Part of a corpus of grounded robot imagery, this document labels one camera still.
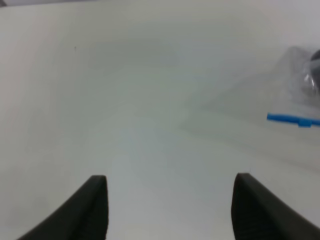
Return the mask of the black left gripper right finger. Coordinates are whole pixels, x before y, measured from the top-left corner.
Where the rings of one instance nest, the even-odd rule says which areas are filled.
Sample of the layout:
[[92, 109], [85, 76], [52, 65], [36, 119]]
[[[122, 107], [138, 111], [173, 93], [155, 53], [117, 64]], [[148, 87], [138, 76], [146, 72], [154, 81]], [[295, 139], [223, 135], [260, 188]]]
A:
[[318, 240], [320, 228], [249, 173], [234, 180], [231, 221], [236, 240]]

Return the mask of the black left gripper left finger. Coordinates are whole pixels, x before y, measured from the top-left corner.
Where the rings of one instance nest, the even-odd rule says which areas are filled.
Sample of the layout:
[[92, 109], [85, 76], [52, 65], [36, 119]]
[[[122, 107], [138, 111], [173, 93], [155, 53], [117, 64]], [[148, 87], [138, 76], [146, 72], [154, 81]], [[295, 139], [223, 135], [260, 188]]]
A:
[[108, 185], [91, 176], [64, 204], [21, 240], [105, 240], [109, 224]]

